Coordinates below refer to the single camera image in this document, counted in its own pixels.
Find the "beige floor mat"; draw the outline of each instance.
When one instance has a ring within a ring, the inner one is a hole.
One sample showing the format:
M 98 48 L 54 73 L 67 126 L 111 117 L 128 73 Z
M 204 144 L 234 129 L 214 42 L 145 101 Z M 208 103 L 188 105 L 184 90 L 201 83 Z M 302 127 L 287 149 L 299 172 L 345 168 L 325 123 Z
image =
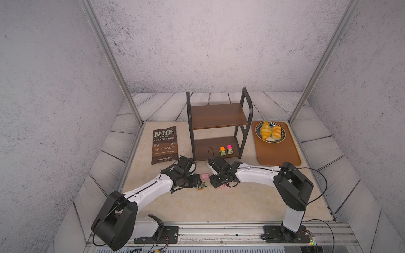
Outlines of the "beige floor mat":
M 192 157 L 190 133 L 187 122 L 147 122 L 141 137 L 134 161 L 124 184 L 124 191 L 130 191 L 147 183 L 156 177 L 161 169 L 166 168 L 172 161 L 151 165 L 152 131 L 155 129 L 177 126 L 177 141 L 179 155 Z M 234 127 L 195 130 L 195 139 L 217 136 L 232 136 Z M 251 165 L 260 165 L 256 158 L 253 134 L 250 130 L 242 158 L 227 159 L 229 163 L 242 161 Z M 238 134 L 239 143 L 242 141 L 241 131 Z M 307 167 L 301 150 L 298 150 L 302 164 Z M 318 197 L 320 191 L 316 186 L 310 170 L 302 169 L 312 182 L 314 189 L 310 200 Z M 197 162 L 196 173 L 211 175 L 207 162 Z M 166 193 L 147 205 L 138 215 L 153 214 L 163 221 L 282 221 L 286 204 L 278 191 L 270 186 L 257 183 L 240 183 L 235 188 L 214 189 L 207 181 L 208 187 L 202 191 L 183 189 L 173 194 Z M 333 220 L 323 198 L 307 207 L 304 220 L 321 219 Z

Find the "metal pole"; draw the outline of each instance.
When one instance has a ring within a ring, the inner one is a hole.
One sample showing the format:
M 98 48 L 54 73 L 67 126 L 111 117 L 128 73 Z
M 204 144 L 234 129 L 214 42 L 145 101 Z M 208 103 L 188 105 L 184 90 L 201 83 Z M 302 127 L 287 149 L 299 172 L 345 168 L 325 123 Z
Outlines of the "metal pole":
M 332 55 L 333 49 L 335 49 L 337 43 L 339 42 L 340 38 L 342 37 L 345 29 L 347 28 L 350 20 L 356 13 L 356 10 L 361 3 L 361 0 L 351 0 L 343 13 L 343 16 L 337 25 L 335 32 L 333 33 L 331 39 L 329 40 L 328 45 L 326 46 L 326 49 L 321 57 L 321 59 L 318 62 L 318 65 L 316 66 L 314 72 L 312 73 L 311 78 L 309 79 L 307 86 L 305 87 L 300 100 L 298 101 L 297 106 L 295 107 L 294 111 L 291 114 L 290 119 L 288 122 L 290 125 L 294 122 L 295 118 L 297 118 L 298 113 L 300 112 L 301 108 L 303 107 L 305 101 L 307 100 L 309 94 L 311 93 L 313 87 L 316 84 L 316 81 L 318 80 L 319 76 L 321 75 L 323 69 L 325 68 L 326 64 L 328 63 L 328 60 L 330 56 Z
M 105 36 L 101 30 L 100 24 L 97 20 L 97 17 L 93 11 L 93 8 L 92 8 L 89 0 L 81 0 L 81 5 L 82 5 L 82 8 L 87 16 L 87 19 L 89 20 L 89 23 L 94 31 L 94 34 L 96 35 L 97 40 L 100 43 L 100 46 L 104 52 L 104 55 L 107 58 L 107 61 L 110 64 L 110 67 L 114 72 L 118 85 L 121 87 L 121 90 L 124 93 L 124 96 L 127 99 L 130 108 L 132 109 L 132 112 L 135 114 L 135 117 L 138 120 L 139 125 L 141 126 L 143 124 L 142 118 L 135 106 L 131 93 L 129 93 L 128 87 L 125 84 L 124 77 L 122 76 L 122 73 L 118 68 L 118 64 L 115 61 L 113 53 L 111 52 L 111 49 L 108 46 L 107 40 L 105 39 Z
M 121 174 L 121 178 L 119 179 L 118 186 L 117 186 L 117 191 L 119 191 L 119 192 L 122 192 L 122 189 L 124 187 L 125 180 L 126 180 L 126 178 L 128 176 L 129 170 L 131 169 L 132 162 L 134 161 L 134 156 L 135 156 L 136 150 L 138 149 L 138 145 L 139 145 L 139 142 L 141 140 L 144 128 L 145 128 L 144 126 L 141 126 L 139 128 L 139 130 L 138 130 L 138 132 L 136 134 L 136 139 L 135 139 L 134 145 L 132 146 L 132 149 L 131 149 L 131 151 L 129 153 L 128 159 L 125 162 L 124 170 L 123 170 L 123 172 Z

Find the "robotic arm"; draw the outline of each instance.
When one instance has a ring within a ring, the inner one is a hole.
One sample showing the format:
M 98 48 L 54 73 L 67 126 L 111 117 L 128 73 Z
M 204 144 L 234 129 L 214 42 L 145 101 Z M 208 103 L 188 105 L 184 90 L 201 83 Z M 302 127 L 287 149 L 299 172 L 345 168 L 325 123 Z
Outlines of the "robotic arm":
M 208 165 L 214 173 L 209 178 L 214 188 L 223 184 L 229 186 L 230 182 L 237 184 L 254 182 L 277 188 L 287 205 L 281 230 L 290 232 L 293 237 L 298 232 L 311 196 L 313 183 L 294 165 L 288 162 L 274 167 L 252 166 L 241 162 L 230 165 L 221 157 L 208 161 Z
M 179 157 L 177 164 L 162 170 L 150 182 L 124 194 L 117 191 L 106 199 L 92 225 L 92 231 L 112 250 L 122 248 L 128 240 L 140 237 L 162 237 L 164 223 L 156 216 L 136 218 L 146 205 L 160 195 L 201 185 L 200 175 L 193 174 L 196 163 L 192 158 Z
M 223 184 L 230 186 L 231 182 L 255 182 L 276 187 L 287 204 L 281 225 L 285 241 L 293 242 L 297 234 L 305 229 L 301 223 L 313 184 L 292 164 L 285 162 L 280 167 L 263 167 L 234 162 L 230 165 L 221 157 L 216 157 L 209 160 L 208 165 L 214 173 L 210 176 L 214 188 Z M 201 179 L 199 174 L 193 174 L 195 168 L 196 163 L 192 158 L 180 156 L 177 164 L 162 170 L 157 177 L 141 187 L 124 194 L 117 191 L 111 193 L 94 220 L 92 231 L 113 251 L 122 248 L 130 239 L 153 237 L 154 241 L 160 240 L 164 223 L 153 215 L 142 218 L 136 216 L 146 205 L 166 192 L 199 187 Z

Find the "metal rail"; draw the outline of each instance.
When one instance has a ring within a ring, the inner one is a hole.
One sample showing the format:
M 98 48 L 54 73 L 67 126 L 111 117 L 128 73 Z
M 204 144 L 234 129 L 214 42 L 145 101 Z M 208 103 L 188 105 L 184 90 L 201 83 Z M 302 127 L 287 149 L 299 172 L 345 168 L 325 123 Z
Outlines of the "metal rail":
M 313 87 L 316 84 L 316 81 L 318 80 L 319 76 L 321 75 L 323 69 L 325 68 L 326 64 L 328 63 L 329 58 L 332 55 L 333 50 L 335 49 L 337 43 L 339 42 L 340 38 L 342 37 L 344 31 L 346 30 L 350 20 L 354 16 L 361 0 L 351 0 L 339 22 L 337 25 L 335 32 L 333 33 L 332 37 L 330 38 L 328 45 L 326 46 L 326 49 L 324 53 L 322 54 L 321 59 L 318 62 L 318 65 L 316 66 L 314 72 L 312 73 L 311 78 L 309 79 L 307 86 L 305 87 L 300 100 L 298 101 L 297 106 L 295 107 L 294 111 L 291 114 L 290 119 L 288 122 L 290 124 L 293 124 L 294 120 L 297 118 L 301 108 L 304 106 L 305 101 L 309 97 L 309 94 L 311 93 Z
M 125 83 L 124 77 L 122 76 L 122 73 L 119 70 L 118 64 L 113 56 L 113 53 L 111 52 L 111 49 L 108 46 L 107 40 L 104 36 L 104 33 L 101 30 L 100 24 L 97 20 L 96 14 L 94 13 L 92 5 L 90 4 L 89 0 L 81 0 L 80 4 L 83 8 L 83 11 L 85 12 L 85 14 L 87 16 L 87 19 L 89 20 L 89 23 L 94 31 L 94 34 L 96 35 L 98 42 L 100 43 L 100 46 L 104 52 L 104 55 L 107 58 L 108 64 L 110 64 L 110 67 L 114 72 L 118 85 L 121 87 L 122 93 L 124 94 L 125 98 L 127 99 L 132 112 L 135 114 L 135 117 L 136 117 L 139 125 L 141 126 L 143 123 L 141 115 L 139 114 L 138 109 L 136 108 L 136 105 L 132 99 L 131 93 L 129 92 L 128 87 Z
M 358 241 L 353 234 L 349 224 L 327 221 L 335 236 L 335 245 L 358 246 Z M 332 245 L 333 237 L 329 227 L 320 222 L 303 222 L 303 225 L 314 234 L 317 245 Z M 268 222 L 217 222 L 217 223 L 187 223 L 187 222 L 165 222 L 165 225 L 174 225 L 179 227 L 179 237 L 177 244 L 173 246 L 291 246 L 291 243 L 266 243 L 260 238 L 264 233 L 264 225 L 281 225 L 278 221 Z M 96 236 L 96 243 L 102 241 Z M 125 246 L 134 246 L 129 241 Z M 137 246 L 149 246 L 151 244 L 137 244 Z
M 118 186 L 117 186 L 117 191 L 119 191 L 119 192 L 122 192 L 122 189 L 124 187 L 125 180 L 128 176 L 128 172 L 132 166 L 132 162 L 134 161 L 134 156 L 135 156 L 136 150 L 138 149 L 139 141 L 141 140 L 144 128 L 145 128 L 144 125 L 142 125 L 139 128 L 138 133 L 136 134 L 135 142 L 131 148 L 128 159 L 125 162 L 124 170 L 122 172 L 121 178 L 119 179 Z
M 298 136 L 297 136 L 297 134 L 296 134 L 296 132 L 295 132 L 294 126 L 291 125 L 291 124 L 290 124 L 290 130 L 291 130 L 290 132 L 291 132 L 292 135 L 293 135 L 293 138 L 294 138 L 295 143 L 298 145 L 299 149 L 300 149 L 301 152 L 303 153 L 303 156 L 304 156 L 303 158 L 304 158 L 305 162 L 306 162 L 309 166 L 311 166 L 311 165 L 309 164 L 308 156 L 307 156 L 307 154 L 305 153 L 305 149 L 304 149 L 304 147 L 302 146 L 302 143 L 301 143 L 301 142 L 299 141 L 299 139 L 298 139 Z M 321 190 L 321 189 L 322 189 L 322 185 L 321 185 L 321 182 L 319 181 L 319 178 L 318 178 L 317 173 L 316 173 L 315 171 L 313 171 L 313 170 L 310 170 L 310 171 L 311 171 L 312 177 L 313 177 L 314 180 L 315 180 L 316 185 L 318 186 L 318 189 Z M 336 220 L 336 221 L 338 221 L 336 214 L 333 212 L 333 210 L 330 209 L 330 202 L 329 202 L 328 198 L 327 198 L 325 195 L 323 195 L 322 198 L 323 198 L 324 201 L 326 202 L 326 205 L 328 206 L 328 209 L 330 210 L 330 214 L 333 216 L 333 219 Z

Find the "mounting plate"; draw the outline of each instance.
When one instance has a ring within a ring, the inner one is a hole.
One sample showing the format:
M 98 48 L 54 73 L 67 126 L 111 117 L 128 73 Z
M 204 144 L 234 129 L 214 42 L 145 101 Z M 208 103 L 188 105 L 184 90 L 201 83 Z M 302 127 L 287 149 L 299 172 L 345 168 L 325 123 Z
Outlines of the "mounting plate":
M 179 227 L 178 226 L 164 226 L 163 227 L 163 234 L 166 234 L 169 238 L 169 244 L 176 244 L 177 237 L 179 236 Z M 140 237 L 134 239 L 134 244 L 152 244 L 153 237 Z M 164 236 L 155 242 L 155 244 L 166 244 L 166 239 Z
M 312 243 L 312 238 L 306 230 L 305 226 L 300 226 L 300 229 L 295 234 L 296 238 L 287 236 L 281 231 L 281 226 L 263 226 L 264 234 L 262 239 L 266 243 Z

